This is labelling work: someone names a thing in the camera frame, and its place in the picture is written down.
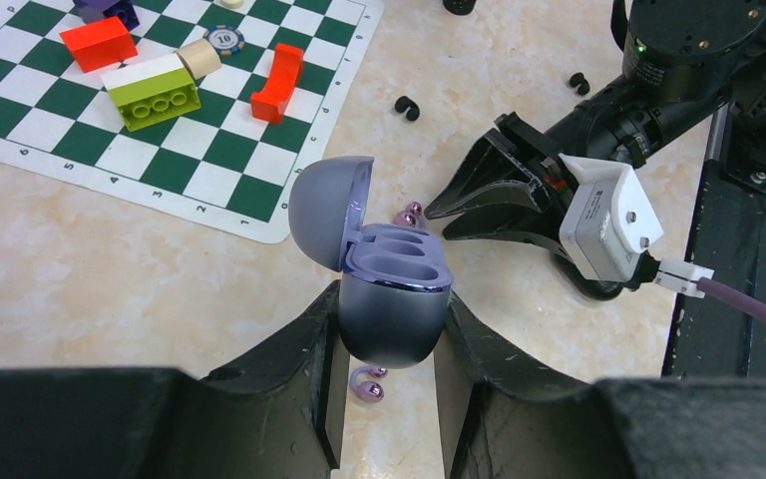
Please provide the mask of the wooden cylinder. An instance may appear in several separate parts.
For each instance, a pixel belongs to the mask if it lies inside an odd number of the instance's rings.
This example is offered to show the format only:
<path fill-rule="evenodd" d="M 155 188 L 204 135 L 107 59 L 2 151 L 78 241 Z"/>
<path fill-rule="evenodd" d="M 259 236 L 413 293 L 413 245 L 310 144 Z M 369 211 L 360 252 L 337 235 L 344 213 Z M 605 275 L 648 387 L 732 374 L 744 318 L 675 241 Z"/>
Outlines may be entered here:
<path fill-rule="evenodd" d="M 194 80 L 202 79 L 222 66 L 218 53 L 204 38 L 176 49 L 176 54 Z"/>

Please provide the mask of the pink earbud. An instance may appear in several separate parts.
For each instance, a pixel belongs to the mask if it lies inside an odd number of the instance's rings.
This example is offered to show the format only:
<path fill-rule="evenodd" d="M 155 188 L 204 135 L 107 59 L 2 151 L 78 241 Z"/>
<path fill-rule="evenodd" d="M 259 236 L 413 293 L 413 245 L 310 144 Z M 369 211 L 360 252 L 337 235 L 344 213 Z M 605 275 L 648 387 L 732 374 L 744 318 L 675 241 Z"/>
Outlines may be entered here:
<path fill-rule="evenodd" d="M 385 396 L 378 379 L 385 378 L 387 374 L 388 369 L 385 367 L 358 367 L 350 375 L 350 389 L 360 400 L 367 403 L 378 403 Z"/>
<path fill-rule="evenodd" d="M 424 209 L 418 202 L 409 203 L 405 209 L 395 215 L 392 223 L 394 225 L 424 230 L 426 220 L 424 218 Z"/>

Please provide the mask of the black earbud case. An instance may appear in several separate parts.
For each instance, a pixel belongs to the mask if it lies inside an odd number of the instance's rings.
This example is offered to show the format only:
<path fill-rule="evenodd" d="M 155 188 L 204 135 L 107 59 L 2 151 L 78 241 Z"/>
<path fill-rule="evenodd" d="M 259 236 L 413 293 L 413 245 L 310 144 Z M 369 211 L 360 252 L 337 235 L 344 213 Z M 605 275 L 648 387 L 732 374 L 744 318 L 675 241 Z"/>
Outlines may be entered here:
<path fill-rule="evenodd" d="M 597 301 L 609 301 L 623 292 L 619 282 L 584 278 L 577 268 L 564 257 L 553 254 L 552 262 L 570 284 L 583 296 Z"/>

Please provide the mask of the black earbud right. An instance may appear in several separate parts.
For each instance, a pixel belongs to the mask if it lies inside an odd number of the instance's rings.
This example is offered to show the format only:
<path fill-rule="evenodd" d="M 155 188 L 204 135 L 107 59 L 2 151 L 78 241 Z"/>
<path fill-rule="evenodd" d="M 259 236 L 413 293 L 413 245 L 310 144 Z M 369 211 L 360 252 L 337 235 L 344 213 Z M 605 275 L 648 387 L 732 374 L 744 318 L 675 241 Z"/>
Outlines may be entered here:
<path fill-rule="evenodd" d="M 590 92 L 590 84 L 583 72 L 575 72 L 569 78 L 569 87 L 579 96 L 586 96 Z"/>

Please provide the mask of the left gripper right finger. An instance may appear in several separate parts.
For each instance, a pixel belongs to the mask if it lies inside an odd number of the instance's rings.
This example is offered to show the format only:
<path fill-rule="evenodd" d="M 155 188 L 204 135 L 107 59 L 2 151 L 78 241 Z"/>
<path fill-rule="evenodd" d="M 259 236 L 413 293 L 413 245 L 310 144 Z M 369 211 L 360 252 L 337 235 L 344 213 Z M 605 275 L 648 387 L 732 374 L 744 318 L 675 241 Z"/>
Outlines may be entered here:
<path fill-rule="evenodd" d="M 766 379 L 585 383 L 457 296 L 434 366 L 448 478 L 766 478 Z"/>

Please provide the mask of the cream chess pawn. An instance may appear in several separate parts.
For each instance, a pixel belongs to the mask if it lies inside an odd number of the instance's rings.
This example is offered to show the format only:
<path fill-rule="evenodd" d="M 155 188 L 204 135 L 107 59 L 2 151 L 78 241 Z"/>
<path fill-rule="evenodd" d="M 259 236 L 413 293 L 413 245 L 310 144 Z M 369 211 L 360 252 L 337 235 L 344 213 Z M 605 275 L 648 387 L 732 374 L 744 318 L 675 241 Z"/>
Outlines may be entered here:
<path fill-rule="evenodd" d="M 244 0 L 219 0 L 219 3 L 228 9 L 239 9 L 244 4 Z"/>

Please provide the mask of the green white chessboard mat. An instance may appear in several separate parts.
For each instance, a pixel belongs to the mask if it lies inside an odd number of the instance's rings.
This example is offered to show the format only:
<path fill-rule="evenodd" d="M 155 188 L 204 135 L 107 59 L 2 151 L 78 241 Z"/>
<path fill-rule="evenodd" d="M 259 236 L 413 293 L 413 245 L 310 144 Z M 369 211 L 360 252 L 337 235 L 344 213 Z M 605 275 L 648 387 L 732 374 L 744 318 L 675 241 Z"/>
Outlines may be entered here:
<path fill-rule="evenodd" d="M 138 1 L 137 55 L 84 72 L 70 1 L 0 1 L 0 163 L 262 243 L 325 147 L 380 1 Z"/>

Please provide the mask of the green white lego brick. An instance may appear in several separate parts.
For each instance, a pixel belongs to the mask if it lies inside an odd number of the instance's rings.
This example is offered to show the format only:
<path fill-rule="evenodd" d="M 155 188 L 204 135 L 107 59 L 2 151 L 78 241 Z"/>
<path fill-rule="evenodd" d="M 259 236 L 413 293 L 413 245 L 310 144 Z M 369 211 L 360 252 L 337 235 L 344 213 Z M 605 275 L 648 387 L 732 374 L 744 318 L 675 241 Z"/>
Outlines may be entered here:
<path fill-rule="evenodd" d="M 107 72 L 101 79 L 129 132 L 201 107 L 194 79 L 175 53 Z"/>

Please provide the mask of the black earbud upper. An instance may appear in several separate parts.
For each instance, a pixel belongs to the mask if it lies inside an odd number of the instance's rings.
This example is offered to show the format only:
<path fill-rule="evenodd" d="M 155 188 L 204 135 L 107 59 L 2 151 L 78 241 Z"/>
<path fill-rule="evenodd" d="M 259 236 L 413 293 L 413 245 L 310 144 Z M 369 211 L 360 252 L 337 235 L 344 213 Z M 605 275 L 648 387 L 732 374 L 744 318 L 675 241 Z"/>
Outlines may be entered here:
<path fill-rule="evenodd" d="M 401 96 L 395 101 L 394 110 L 398 114 L 403 114 L 410 122 L 415 122 L 421 115 L 418 104 L 407 96 Z"/>

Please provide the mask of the lavender earbud charging case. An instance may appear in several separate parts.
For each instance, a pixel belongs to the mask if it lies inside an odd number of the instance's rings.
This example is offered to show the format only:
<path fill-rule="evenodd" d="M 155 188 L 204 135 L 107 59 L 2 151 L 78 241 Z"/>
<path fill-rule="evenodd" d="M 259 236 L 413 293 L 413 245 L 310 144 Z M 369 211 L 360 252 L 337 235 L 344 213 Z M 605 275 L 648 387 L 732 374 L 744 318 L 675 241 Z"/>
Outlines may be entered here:
<path fill-rule="evenodd" d="M 290 192 L 288 224 L 307 257 L 341 275 L 337 323 L 350 354 L 402 369 L 437 344 L 454 276 L 436 236 L 365 223 L 372 167 L 370 157 L 349 156 L 305 168 Z"/>

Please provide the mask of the black earbud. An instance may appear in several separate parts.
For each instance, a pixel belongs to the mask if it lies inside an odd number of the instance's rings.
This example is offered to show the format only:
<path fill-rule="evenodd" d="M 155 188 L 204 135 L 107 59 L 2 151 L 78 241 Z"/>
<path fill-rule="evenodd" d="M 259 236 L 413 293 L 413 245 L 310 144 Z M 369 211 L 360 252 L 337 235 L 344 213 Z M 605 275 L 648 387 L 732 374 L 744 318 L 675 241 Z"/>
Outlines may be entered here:
<path fill-rule="evenodd" d="M 569 87 L 579 96 L 586 96 L 590 92 L 590 84 L 583 72 L 575 72 L 569 78 Z"/>
<path fill-rule="evenodd" d="M 418 104 L 407 96 L 401 96 L 395 101 L 394 110 L 398 114 L 403 114 L 410 122 L 415 122 L 421 115 Z"/>

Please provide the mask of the red arch block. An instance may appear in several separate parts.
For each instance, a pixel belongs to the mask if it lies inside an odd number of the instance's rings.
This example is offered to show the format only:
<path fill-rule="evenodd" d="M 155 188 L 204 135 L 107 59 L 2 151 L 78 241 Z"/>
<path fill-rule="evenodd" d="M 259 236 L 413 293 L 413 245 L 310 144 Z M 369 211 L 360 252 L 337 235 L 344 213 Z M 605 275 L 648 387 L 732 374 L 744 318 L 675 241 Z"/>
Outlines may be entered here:
<path fill-rule="evenodd" d="M 267 80 L 250 97 L 252 116 L 261 121 L 279 124 L 294 94 L 303 71 L 304 51 L 285 43 L 275 46 Z"/>

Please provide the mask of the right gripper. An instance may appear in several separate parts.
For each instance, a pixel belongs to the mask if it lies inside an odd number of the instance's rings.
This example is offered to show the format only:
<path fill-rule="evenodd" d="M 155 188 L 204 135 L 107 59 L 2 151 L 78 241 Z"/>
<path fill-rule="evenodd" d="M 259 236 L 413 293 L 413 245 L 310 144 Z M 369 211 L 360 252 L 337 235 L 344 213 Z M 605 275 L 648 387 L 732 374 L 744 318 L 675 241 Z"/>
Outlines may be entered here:
<path fill-rule="evenodd" d="M 500 240 L 563 250 L 562 218 L 548 212 L 549 192 L 575 194 L 579 181 L 561 145 L 516 112 L 470 149 L 449 184 L 424 209 L 438 219 L 461 214 L 442 230 L 446 240 Z"/>

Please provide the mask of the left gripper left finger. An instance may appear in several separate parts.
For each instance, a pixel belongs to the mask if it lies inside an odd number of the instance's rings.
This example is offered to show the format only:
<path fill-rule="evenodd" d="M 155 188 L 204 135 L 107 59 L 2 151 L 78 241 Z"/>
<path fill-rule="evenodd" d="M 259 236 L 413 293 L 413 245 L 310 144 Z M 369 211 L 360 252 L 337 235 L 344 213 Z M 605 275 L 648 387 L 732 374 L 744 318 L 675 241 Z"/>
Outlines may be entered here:
<path fill-rule="evenodd" d="M 0 478 L 327 478 L 349 355 L 329 284 L 294 320 L 194 378 L 176 368 L 0 369 Z"/>

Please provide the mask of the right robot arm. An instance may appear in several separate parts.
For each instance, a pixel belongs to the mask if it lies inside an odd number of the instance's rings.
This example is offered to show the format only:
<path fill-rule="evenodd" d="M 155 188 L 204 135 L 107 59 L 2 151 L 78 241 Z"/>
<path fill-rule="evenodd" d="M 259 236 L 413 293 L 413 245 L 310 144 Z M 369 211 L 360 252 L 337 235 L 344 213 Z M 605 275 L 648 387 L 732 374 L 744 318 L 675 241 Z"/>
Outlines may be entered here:
<path fill-rule="evenodd" d="M 545 132 L 499 117 L 425 208 L 448 240 L 509 240 L 560 250 L 579 181 L 567 157 L 642 167 L 725 108 L 766 141 L 766 1 L 616 1 L 620 75 Z"/>

